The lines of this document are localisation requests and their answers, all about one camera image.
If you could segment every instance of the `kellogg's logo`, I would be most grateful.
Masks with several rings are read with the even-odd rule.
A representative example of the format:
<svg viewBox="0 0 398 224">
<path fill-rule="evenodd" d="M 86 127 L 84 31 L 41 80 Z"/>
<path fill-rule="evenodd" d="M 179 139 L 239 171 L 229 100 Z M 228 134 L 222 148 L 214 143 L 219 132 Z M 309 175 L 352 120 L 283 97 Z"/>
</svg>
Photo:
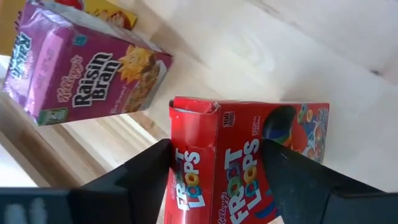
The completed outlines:
<svg viewBox="0 0 398 224">
<path fill-rule="evenodd" d="M 69 73 L 61 78 L 60 87 L 57 89 L 57 100 L 59 103 L 69 102 L 72 97 L 75 80 L 78 80 L 85 70 L 81 64 L 82 62 L 83 58 L 79 55 L 75 55 L 70 59 Z"/>
<path fill-rule="evenodd" d="M 199 170 L 194 168 L 194 164 L 196 165 L 200 162 L 199 153 L 185 151 L 182 154 L 176 148 L 175 160 L 177 161 L 177 184 L 175 191 L 178 208 L 181 210 L 190 210 L 191 208 L 204 207 L 206 204 L 199 186 Z"/>
<path fill-rule="evenodd" d="M 79 80 L 76 95 L 73 96 L 74 108 L 106 100 L 111 81 L 121 67 L 121 62 L 112 60 L 112 56 L 112 53 L 100 52 L 87 64 L 84 77 Z"/>
<path fill-rule="evenodd" d="M 229 206 L 229 197 L 226 192 L 221 193 L 221 208 L 218 210 L 218 224 L 225 224 L 226 223 L 226 211 Z"/>
</svg>

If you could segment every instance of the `wooden table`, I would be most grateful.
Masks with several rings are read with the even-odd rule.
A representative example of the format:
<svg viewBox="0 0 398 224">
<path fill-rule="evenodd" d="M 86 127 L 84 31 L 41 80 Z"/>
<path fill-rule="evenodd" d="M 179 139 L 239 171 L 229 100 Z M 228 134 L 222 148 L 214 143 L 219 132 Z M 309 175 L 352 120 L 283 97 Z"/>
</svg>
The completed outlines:
<svg viewBox="0 0 398 224">
<path fill-rule="evenodd" d="M 184 95 L 330 102 L 325 164 L 398 189 L 389 176 L 398 158 L 398 2 L 114 2 L 138 15 L 135 30 L 174 64 L 152 106 L 133 114 L 37 127 L 1 95 L 7 148 L 39 186 L 87 183 L 167 138 L 168 102 Z"/>
</svg>

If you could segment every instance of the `raisin bran box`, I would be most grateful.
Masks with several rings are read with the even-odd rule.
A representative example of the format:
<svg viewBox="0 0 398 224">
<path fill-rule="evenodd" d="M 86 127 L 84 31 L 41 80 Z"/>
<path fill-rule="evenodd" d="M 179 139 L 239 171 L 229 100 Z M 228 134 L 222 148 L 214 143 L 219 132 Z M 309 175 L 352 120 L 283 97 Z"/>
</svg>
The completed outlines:
<svg viewBox="0 0 398 224">
<path fill-rule="evenodd" d="M 322 162 L 328 111 L 327 103 L 175 98 L 165 224 L 273 221 L 278 211 L 261 160 L 262 140 Z"/>
<path fill-rule="evenodd" d="M 146 108 L 172 57 L 73 7 L 26 4 L 4 90 L 38 125 Z"/>
</svg>

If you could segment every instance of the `cereal bowl image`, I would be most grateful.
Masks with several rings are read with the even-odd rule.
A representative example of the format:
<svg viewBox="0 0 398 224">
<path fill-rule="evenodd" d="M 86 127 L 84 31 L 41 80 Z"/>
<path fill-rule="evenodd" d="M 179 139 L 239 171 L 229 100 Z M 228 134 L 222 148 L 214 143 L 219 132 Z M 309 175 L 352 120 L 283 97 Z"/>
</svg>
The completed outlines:
<svg viewBox="0 0 398 224">
<path fill-rule="evenodd" d="M 131 83 L 140 80 L 143 73 L 152 69 L 155 62 L 154 51 L 130 45 L 126 55 L 119 58 L 119 61 L 122 62 L 122 67 L 119 69 L 121 80 Z"/>
<path fill-rule="evenodd" d="M 150 103 L 148 99 L 151 98 L 152 90 L 156 90 L 162 81 L 160 75 L 166 71 L 165 64 L 158 60 L 151 70 L 143 73 L 135 89 L 130 92 L 123 106 L 123 113 L 132 113 L 146 108 Z"/>
<path fill-rule="evenodd" d="M 131 30 L 134 23 L 122 10 L 96 9 L 94 15 L 103 21 Z"/>
</svg>

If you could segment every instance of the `colorful cereal loops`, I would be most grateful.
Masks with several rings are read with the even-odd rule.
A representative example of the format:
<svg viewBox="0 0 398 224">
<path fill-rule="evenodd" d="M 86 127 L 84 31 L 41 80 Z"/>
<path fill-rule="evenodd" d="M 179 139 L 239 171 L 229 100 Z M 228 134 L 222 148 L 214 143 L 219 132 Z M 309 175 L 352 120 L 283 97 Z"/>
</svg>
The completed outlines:
<svg viewBox="0 0 398 224">
<path fill-rule="evenodd" d="M 247 186 L 244 188 L 244 194 L 247 197 L 253 197 L 256 195 L 256 190 L 259 188 L 259 182 L 257 180 L 254 180 L 250 184 L 247 184 Z"/>
<path fill-rule="evenodd" d="M 201 189 L 199 186 L 188 186 L 187 194 L 191 198 L 198 198 L 198 196 L 201 195 Z"/>
<path fill-rule="evenodd" d="M 199 184 L 199 176 L 194 173 L 186 173 L 185 174 L 185 181 L 189 186 L 196 186 Z"/>
<path fill-rule="evenodd" d="M 226 171 L 226 178 L 230 181 L 233 177 L 241 176 L 241 168 L 238 163 L 231 163 L 229 169 Z"/>
<path fill-rule="evenodd" d="M 297 115 L 297 122 L 298 122 L 299 124 L 301 124 L 301 123 L 304 122 L 304 116 L 307 114 L 307 110 L 308 110 L 307 105 L 306 105 L 306 104 L 303 104 L 303 105 L 301 106 L 300 112 L 299 112 L 298 115 Z"/>
<path fill-rule="evenodd" d="M 311 122 L 313 117 L 312 110 L 307 111 L 307 122 Z"/>
<path fill-rule="evenodd" d="M 253 182 L 257 177 L 257 167 L 250 166 L 243 174 L 243 179 L 247 184 Z"/>
<path fill-rule="evenodd" d="M 239 188 L 242 186 L 242 180 L 240 177 L 233 177 L 229 182 L 226 189 L 226 193 L 229 197 L 237 196 L 239 193 Z"/>
</svg>

